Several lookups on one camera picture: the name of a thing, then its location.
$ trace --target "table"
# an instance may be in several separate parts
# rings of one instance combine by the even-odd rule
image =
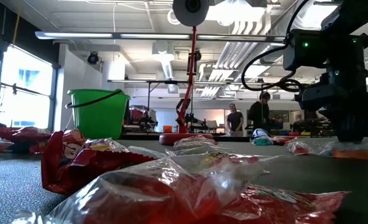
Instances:
[[[166,148],[157,141],[119,142],[160,152]],[[352,193],[336,213],[336,223],[368,223],[368,161],[293,156],[285,147],[252,146],[249,142],[221,142],[219,145],[242,154],[286,155],[269,162],[265,169],[270,174],[260,176],[255,184],[305,193],[350,190]],[[39,159],[39,155],[0,154],[0,223],[11,222],[18,209],[48,213],[64,200],[64,196],[42,189]]]

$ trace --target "orange object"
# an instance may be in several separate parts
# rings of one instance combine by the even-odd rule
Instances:
[[[163,133],[172,133],[173,132],[173,126],[171,125],[164,125],[163,126]]]
[[[368,150],[340,150],[332,149],[332,155],[336,158],[368,159]]]
[[[189,138],[192,136],[203,136],[208,139],[213,139],[213,135],[211,134],[201,134],[201,133],[163,133],[159,136],[159,144],[163,144],[166,146],[172,146],[178,140],[183,138]]]

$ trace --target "dark shirt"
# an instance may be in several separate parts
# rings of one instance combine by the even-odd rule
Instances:
[[[251,106],[247,114],[247,119],[252,120],[254,126],[260,126],[263,123],[263,118],[267,122],[270,121],[269,115],[270,115],[269,106],[262,105],[259,101],[257,101]]]
[[[239,123],[241,123],[241,118],[243,118],[243,115],[241,112],[238,111],[228,115],[227,121],[230,122],[231,124],[231,131],[236,131],[236,129],[239,126]]]

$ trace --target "ceiling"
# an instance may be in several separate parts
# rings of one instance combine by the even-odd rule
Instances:
[[[90,4],[79,1],[61,0],[23,0],[22,17],[41,30],[46,31],[80,31],[80,32],[113,32],[113,9],[115,4]],[[19,0],[0,0],[9,9],[17,12]],[[293,0],[280,0],[281,6],[272,11],[272,22],[292,4]],[[145,9],[145,5],[130,5],[139,9]],[[149,5],[151,10],[170,9],[171,6]],[[115,8],[115,31],[116,32],[158,32],[158,33],[190,33],[191,28],[183,25],[173,25],[167,20],[168,11],[147,11],[133,9],[127,6],[117,5]],[[204,34],[229,34],[233,26],[225,27],[216,21],[204,21],[198,26],[198,33]],[[355,33],[368,34],[368,24]],[[161,70],[160,62],[152,60],[151,40],[77,40],[75,46],[85,49],[91,45],[118,45],[124,52],[130,73],[156,73]],[[173,70],[186,70],[186,58],[190,50],[189,41],[173,41],[178,47],[179,54],[172,62]],[[225,42],[198,42],[196,47],[202,53],[202,62],[215,62],[219,58]],[[74,52],[82,58],[87,58],[88,51],[78,50]],[[112,60],[114,52],[100,52],[105,60]],[[279,78],[288,72],[281,67],[271,67],[263,75]],[[301,68],[296,77],[301,82],[313,80],[320,75],[322,70],[315,68]]]

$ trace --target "workbench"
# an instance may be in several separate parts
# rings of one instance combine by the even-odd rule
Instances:
[[[169,148],[155,140],[119,142],[160,152]],[[284,155],[268,162],[265,169],[270,173],[257,178],[255,184],[305,193],[352,191],[336,213],[336,223],[368,223],[368,161],[293,156],[283,146],[253,146],[249,142],[220,142],[219,146],[241,154]],[[47,214],[64,198],[42,188],[39,155],[0,154],[0,223],[10,223],[18,209]]]

